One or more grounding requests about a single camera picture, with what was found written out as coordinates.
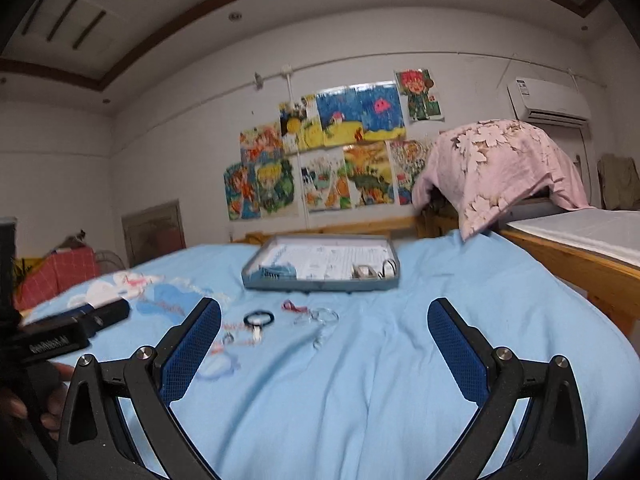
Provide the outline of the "left hand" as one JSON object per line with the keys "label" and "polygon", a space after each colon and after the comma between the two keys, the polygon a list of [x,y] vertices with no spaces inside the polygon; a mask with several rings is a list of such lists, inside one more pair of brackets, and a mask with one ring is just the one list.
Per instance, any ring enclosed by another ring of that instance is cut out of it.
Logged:
{"label": "left hand", "polygon": [[[67,396],[67,386],[73,377],[75,367],[53,362],[52,365],[58,371],[58,384],[51,390],[47,398],[46,409],[40,416],[39,426],[46,428],[51,439],[57,441],[60,435],[62,416]],[[23,400],[17,394],[17,388],[13,379],[1,381],[1,418],[26,420],[28,409]]]}

